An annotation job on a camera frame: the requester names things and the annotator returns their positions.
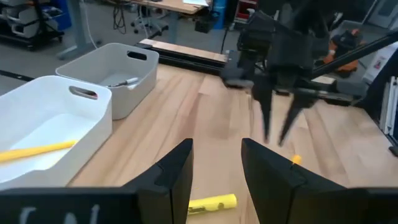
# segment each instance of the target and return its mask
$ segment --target bin handle hole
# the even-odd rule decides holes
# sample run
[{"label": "bin handle hole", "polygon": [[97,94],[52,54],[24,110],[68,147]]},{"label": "bin handle hole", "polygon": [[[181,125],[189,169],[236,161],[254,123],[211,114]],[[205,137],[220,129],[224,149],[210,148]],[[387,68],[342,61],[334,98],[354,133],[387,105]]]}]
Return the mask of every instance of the bin handle hole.
[{"label": "bin handle hole", "polygon": [[91,91],[91,90],[86,90],[83,88],[70,86],[69,91],[71,94],[76,95],[76,96],[81,96],[81,97],[91,99],[91,100],[98,99],[98,95],[94,91]]},{"label": "bin handle hole", "polygon": [[138,60],[147,60],[147,55],[138,53],[138,52],[133,52],[130,50],[127,51],[127,57],[138,59]]}]

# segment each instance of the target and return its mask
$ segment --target black robot gripper finger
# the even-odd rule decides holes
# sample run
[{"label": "black robot gripper finger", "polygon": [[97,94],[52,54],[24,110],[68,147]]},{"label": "black robot gripper finger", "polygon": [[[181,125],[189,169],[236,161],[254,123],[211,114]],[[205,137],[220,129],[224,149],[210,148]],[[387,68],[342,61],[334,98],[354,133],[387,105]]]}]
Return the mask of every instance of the black robot gripper finger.
[{"label": "black robot gripper finger", "polygon": [[269,141],[269,126],[271,121],[271,104],[272,104],[272,85],[268,77],[254,76],[254,86],[252,87],[252,96],[260,103],[263,128],[264,142]]},{"label": "black robot gripper finger", "polygon": [[279,142],[278,142],[279,146],[283,145],[286,135],[290,130],[290,127],[293,125],[293,122],[300,114],[300,112],[304,108],[311,108],[317,100],[318,100],[317,98],[309,95],[302,95],[302,94],[294,95],[293,102],[291,103],[290,108],[287,112],[283,128],[279,135]]}]

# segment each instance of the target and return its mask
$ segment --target gray plastic bin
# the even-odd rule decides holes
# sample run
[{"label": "gray plastic bin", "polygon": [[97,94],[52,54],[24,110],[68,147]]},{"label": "gray plastic bin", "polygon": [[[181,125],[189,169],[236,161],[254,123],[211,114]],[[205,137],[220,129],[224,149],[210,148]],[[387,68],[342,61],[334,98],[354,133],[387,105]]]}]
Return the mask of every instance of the gray plastic bin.
[{"label": "gray plastic bin", "polygon": [[[112,117],[125,118],[155,87],[159,54],[124,44],[106,44],[56,69],[57,75],[108,87]],[[132,78],[137,82],[109,87]]]}]

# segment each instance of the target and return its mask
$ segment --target wooden tabletop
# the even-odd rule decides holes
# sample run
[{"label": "wooden tabletop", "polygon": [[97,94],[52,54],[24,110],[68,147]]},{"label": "wooden tabletop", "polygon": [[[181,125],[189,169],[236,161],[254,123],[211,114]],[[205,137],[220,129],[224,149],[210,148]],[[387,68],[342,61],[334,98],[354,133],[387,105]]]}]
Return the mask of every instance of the wooden tabletop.
[{"label": "wooden tabletop", "polygon": [[156,87],[126,119],[114,122],[113,135],[70,186],[123,185],[185,138],[194,144],[191,199],[231,193],[238,198],[234,209],[189,216],[192,224],[258,223],[243,174],[242,138],[289,159],[300,154],[302,166],[346,187],[398,186],[398,159],[389,152],[389,141],[358,108],[319,101],[298,117],[284,146],[277,146],[290,101],[274,96],[271,142],[264,144],[260,106],[250,95],[225,88],[219,77],[159,64]]},{"label": "wooden tabletop", "polygon": [[198,6],[193,4],[184,4],[183,0],[162,0],[159,2],[142,0],[142,1],[135,1],[131,0],[132,2],[140,5],[148,5],[152,7],[157,7],[159,9],[167,9],[175,12],[182,12],[187,14],[194,14],[200,9],[204,8],[204,6]]}]

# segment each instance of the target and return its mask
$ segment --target yellow marker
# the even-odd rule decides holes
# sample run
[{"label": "yellow marker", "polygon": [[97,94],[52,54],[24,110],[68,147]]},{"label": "yellow marker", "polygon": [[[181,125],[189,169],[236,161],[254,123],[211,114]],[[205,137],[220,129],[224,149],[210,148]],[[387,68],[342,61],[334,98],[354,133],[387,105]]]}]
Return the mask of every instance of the yellow marker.
[{"label": "yellow marker", "polygon": [[27,149],[13,149],[10,151],[0,152],[0,162],[11,161],[14,159],[36,156],[45,152],[52,152],[60,149],[66,149],[76,144],[76,140],[66,141],[46,146],[31,147]]},{"label": "yellow marker", "polygon": [[294,155],[292,159],[293,164],[301,165],[301,156]]},{"label": "yellow marker", "polygon": [[235,194],[191,200],[189,201],[188,215],[234,208],[236,204]]}]

